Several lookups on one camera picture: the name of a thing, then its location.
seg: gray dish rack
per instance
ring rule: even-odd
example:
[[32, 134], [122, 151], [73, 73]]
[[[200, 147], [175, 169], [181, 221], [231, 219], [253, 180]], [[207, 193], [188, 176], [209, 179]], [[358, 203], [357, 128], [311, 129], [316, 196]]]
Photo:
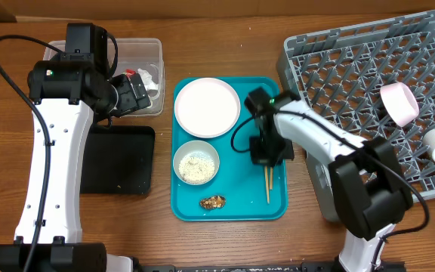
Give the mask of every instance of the gray dish rack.
[[[435, 198], [435, 163], [421, 142], [435, 128], [435, 10], [289, 37], [276, 68], [283, 89], [330, 122], [364, 138], [387, 138], [407, 181]], [[408, 85], [420, 108], [403, 128], [379, 94], [394, 82]], [[323, 215], [337, 221], [325, 166], [308, 156], [307, 167]]]

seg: wooden table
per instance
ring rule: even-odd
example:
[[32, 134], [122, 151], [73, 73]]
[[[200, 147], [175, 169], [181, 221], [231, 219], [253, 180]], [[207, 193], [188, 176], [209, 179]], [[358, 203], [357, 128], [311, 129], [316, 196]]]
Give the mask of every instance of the wooden table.
[[[80, 214], [84, 242], [104, 242], [115, 255], [137, 256], [143, 264], [233, 265], [300, 264], [332, 260], [345, 229], [326, 222], [319, 211], [302, 150], [289, 163], [289, 207], [276, 221], [186, 223], [171, 211], [171, 119], [175, 85], [190, 76], [269, 76], [279, 81], [276, 60], [293, 35], [394, 17], [262, 17], [189, 20], [101, 21], [118, 38], [162, 41], [166, 99], [157, 117], [120, 119], [118, 125], [150, 125], [156, 131], [152, 191], [140, 196], [84, 195]], [[22, 34], [44, 41], [65, 38], [65, 23], [0, 24], [0, 35]], [[44, 48], [30, 42], [4, 42], [0, 61], [27, 91], [26, 77]], [[0, 243], [12, 243], [26, 196], [32, 153], [32, 116], [0, 76]], [[435, 200], [428, 201], [429, 227], [398, 236], [385, 247], [388, 261], [406, 261], [410, 271], [435, 271]], [[398, 228], [422, 221], [415, 206]]]

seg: rice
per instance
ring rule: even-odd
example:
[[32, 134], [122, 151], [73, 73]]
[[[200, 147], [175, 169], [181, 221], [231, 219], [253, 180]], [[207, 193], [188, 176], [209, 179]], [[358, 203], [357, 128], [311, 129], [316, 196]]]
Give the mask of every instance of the rice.
[[179, 173], [187, 183], [199, 185], [212, 178], [214, 167], [212, 159], [189, 154], [179, 162]]

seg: teal tray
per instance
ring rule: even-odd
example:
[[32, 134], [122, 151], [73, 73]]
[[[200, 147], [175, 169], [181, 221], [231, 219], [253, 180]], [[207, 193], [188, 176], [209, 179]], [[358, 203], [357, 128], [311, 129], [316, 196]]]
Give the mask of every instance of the teal tray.
[[[174, 90], [174, 101], [179, 91], [189, 82], [198, 78], [184, 79]], [[262, 87], [268, 94], [279, 93], [278, 85], [267, 77], [223, 77], [218, 78], [231, 85], [239, 96], [241, 113], [238, 122], [226, 134], [212, 139], [196, 138], [185, 132], [174, 116], [172, 122], [172, 158], [177, 149], [188, 141], [203, 140], [210, 143], [219, 154], [220, 166], [215, 177], [207, 184], [189, 185], [181, 181], [171, 170], [171, 207], [174, 214], [183, 221], [238, 221], [274, 220], [285, 214], [288, 207], [286, 191], [285, 162], [273, 170], [273, 190], [270, 204], [267, 204], [264, 183], [264, 167], [253, 165], [249, 153], [236, 153], [230, 145], [231, 135], [241, 122], [251, 116], [244, 106], [250, 91]], [[259, 135], [255, 124], [245, 125], [235, 138], [238, 149], [249, 146], [249, 136]], [[224, 196], [226, 205], [222, 209], [205, 210], [199, 201], [211, 196]]]

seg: red object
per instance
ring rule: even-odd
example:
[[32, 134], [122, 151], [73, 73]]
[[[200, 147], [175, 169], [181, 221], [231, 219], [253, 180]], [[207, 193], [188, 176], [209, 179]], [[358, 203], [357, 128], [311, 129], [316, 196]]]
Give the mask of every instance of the red object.
[[135, 72], [135, 71], [133, 71], [133, 70], [130, 70], [130, 69], [126, 69], [126, 70], [125, 70], [125, 73], [127, 73], [127, 74], [130, 74], [130, 76], [133, 76], [133, 75], [135, 75], [135, 74], [136, 74], [136, 72]]

